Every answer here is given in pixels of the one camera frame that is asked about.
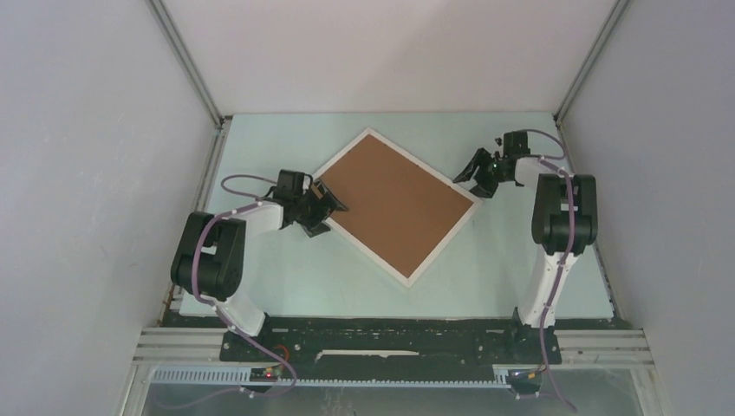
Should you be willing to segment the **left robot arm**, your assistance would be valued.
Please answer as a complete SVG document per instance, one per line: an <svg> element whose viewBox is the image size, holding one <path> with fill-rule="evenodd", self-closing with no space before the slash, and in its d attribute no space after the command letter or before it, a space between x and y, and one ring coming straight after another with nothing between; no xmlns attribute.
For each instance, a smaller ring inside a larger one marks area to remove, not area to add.
<svg viewBox="0 0 735 416"><path fill-rule="evenodd" d="M252 203L219 214L189 214L170 268L172 284L194 296L243 335L240 348L254 361L270 357L273 336L263 331L267 315L246 294L241 282L248 240L293 224L309 237L330 230L327 221L348 206L320 179L282 169L269 190Z"/></svg>

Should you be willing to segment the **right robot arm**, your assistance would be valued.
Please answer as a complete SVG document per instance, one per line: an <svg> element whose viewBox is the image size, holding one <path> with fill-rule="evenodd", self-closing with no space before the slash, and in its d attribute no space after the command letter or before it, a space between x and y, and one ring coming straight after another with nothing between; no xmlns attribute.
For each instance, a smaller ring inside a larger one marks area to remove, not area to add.
<svg viewBox="0 0 735 416"><path fill-rule="evenodd" d="M533 153L531 133L505 133L496 140L499 149L494 153L480 147L453 182L473 181L470 192L479 198L492 198L506 182L534 189L530 232L537 259L517 317L525 327L545 330L555 323L572 266L597 238L597 186L594 176L562 167L563 155Z"/></svg>

